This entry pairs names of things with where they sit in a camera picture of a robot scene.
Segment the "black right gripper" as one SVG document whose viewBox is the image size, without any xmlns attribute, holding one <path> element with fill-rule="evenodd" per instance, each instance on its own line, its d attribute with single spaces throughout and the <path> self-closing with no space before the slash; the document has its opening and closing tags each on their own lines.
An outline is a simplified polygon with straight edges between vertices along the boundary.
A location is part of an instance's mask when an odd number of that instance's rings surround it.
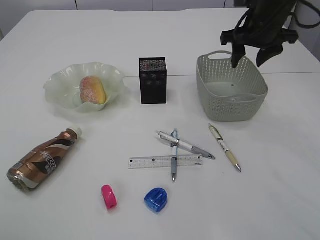
<svg viewBox="0 0 320 240">
<path fill-rule="evenodd" d="M 299 36 L 296 31 L 284 29 L 295 4 L 295 0 L 235 0 L 234 6 L 246 7 L 247 12 L 240 18 L 234 29 L 223 31 L 222 45 L 232 43 L 231 64 L 236 68 L 246 55 L 245 46 L 259 48 L 257 67 L 283 52 L 285 42 L 294 44 Z"/>
</svg>

